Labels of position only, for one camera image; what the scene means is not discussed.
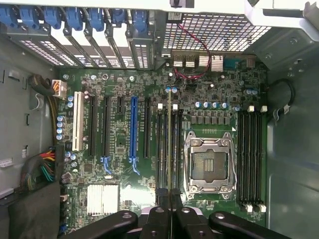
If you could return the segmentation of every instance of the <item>white pci slot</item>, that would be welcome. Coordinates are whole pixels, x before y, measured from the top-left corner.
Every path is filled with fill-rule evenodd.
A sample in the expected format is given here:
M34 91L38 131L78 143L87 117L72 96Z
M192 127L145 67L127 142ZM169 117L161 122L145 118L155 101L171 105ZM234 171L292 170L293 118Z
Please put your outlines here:
M83 144L83 113L84 113L84 94L82 92L74 93L73 109L73 142L72 150L82 150Z

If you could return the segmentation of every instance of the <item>wire bundle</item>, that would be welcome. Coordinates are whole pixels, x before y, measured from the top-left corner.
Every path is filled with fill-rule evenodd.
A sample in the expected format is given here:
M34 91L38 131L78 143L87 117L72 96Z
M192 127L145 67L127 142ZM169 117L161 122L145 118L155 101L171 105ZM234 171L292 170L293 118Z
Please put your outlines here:
M208 53L208 62L207 62L207 65L206 65L206 67L205 67L203 73L201 73L201 74L199 74L199 75L197 75L197 76L190 76L190 77L188 77L188 76L186 76L186 75L184 75L184 74L178 72L177 68L175 68L175 70L174 70L176 77L181 77L181 78L189 79L189 80L193 80L193 81L194 81L194 80L197 80L198 78L200 78L200 77L202 77L203 75L205 75L206 72L209 70L209 67L210 67L210 64L211 64L211 54L210 54L210 51L209 51L207 45L206 45L202 40L200 40L200 39L197 38L194 34L192 34L192 33L190 33L189 31L187 31L181 24L177 24L177 27L178 27L179 29L183 30L186 34L190 35L191 38L193 38L195 41L201 43L202 46L205 48L205 50L206 50L207 53Z

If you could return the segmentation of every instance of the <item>white connector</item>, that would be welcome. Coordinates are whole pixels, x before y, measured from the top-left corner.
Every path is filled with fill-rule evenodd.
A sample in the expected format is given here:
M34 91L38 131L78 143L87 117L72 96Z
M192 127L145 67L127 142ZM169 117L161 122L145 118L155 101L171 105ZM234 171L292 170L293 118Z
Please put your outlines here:
M52 86L57 86L55 90L55 94L53 96L66 99L66 91L67 91L67 84L61 80L52 80Z
M80 151L83 148L83 114L84 114L84 94L74 93L73 108L73 142L72 150Z

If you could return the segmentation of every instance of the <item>blue capacitor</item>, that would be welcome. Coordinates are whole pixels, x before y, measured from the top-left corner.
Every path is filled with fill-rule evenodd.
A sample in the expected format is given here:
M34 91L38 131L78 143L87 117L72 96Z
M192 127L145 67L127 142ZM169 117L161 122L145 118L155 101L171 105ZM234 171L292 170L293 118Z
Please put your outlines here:
M65 152L64 156L67 158L71 157L71 152L69 152L69 151Z

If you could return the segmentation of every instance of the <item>perforated metal panel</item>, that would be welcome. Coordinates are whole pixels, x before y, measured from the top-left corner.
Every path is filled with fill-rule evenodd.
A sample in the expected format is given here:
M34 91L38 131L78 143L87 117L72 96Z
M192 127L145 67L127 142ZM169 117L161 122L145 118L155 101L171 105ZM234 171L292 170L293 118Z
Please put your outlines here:
M242 52L264 35L271 27L252 26L243 15L185 14L186 30L200 38L211 51ZM164 48L181 50L204 50L176 24L166 25Z

